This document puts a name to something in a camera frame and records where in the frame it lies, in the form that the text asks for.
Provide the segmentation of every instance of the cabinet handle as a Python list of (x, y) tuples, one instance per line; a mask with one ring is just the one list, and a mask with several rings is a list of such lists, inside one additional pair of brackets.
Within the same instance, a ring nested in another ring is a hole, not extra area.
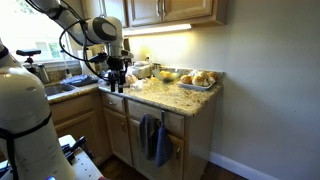
[(109, 101), (108, 104), (109, 104), (109, 105), (113, 105), (113, 106), (117, 105), (117, 103), (111, 102), (111, 101)]
[(166, 0), (163, 0), (163, 3), (162, 3), (162, 13), (163, 13), (163, 16), (166, 15)]
[(160, 9), (159, 9), (159, 5), (160, 5), (160, 0), (156, 0), (156, 3), (157, 3), (157, 5), (156, 5), (156, 11), (157, 11), (157, 16), (160, 16)]
[(180, 159), (180, 146), (178, 147), (176, 151), (176, 158), (179, 160)]
[(123, 132), (127, 132), (125, 125), (126, 125), (125, 122), (122, 122), (122, 123), (121, 123), (121, 129), (122, 129)]

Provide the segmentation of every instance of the plate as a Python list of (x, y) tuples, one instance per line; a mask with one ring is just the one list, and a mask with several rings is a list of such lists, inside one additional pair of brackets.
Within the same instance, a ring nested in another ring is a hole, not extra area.
[(210, 84), (210, 86), (204, 87), (204, 86), (195, 86), (195, 85), (192, 85), (192, 84), (183, 84), (181, 82), (177, 82), (177, 84), (179, 84), (181, 87), (184, 87), (184, 88), (187, 88), (187, 89), (195, 89), (195, 90), (198, 90), (198, 91), (205, 91), (205, 90), (209, 89), (214, 83)]

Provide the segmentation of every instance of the wall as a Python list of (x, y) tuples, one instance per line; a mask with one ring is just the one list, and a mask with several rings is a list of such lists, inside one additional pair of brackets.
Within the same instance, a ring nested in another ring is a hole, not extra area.
[(134, 61), (225, 72), (212, 152), (279, 179), (320, 179), (320, 2), (229, 0), (221, 27), (130, 38)]

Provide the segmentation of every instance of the granite countertop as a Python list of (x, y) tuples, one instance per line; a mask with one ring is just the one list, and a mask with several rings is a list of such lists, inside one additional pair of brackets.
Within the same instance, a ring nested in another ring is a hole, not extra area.
[(156, 78), (146, 79), (143, 88), (124, 88), (123, 93), (110, 91), (110, 86), (91, 84), (77, 87), (75, 90), (58, 95), (48, 96), (50, 104), (59, 103), (90, 92), (101, 90), (134, 101), (152, 105), (163, 110), (169, 110), (185, 116), (195, 116), (204, 105), (213, 98), (222, 88), (221, 82), (216, 82), (205, 91), (197, 91), (180, 87), (176, 82), (163, 83)]

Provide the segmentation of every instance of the dish towel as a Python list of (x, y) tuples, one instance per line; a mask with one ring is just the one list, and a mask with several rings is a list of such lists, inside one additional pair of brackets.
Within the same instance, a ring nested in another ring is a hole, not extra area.
[(139, 125), (141, 150), (148, 160), (154, 160), (156, 157), (159, 130), (157, 121), (158, 119), (152, 115), (144, 114)]
[(164, 127), (164, 123), (161, 123), (158, 135), (158, 145), (156, 153), (156, 165), (157, 167), (163, 166), (171, 157), (173, 151), (172, 143), (168, 136), (167, 129)]

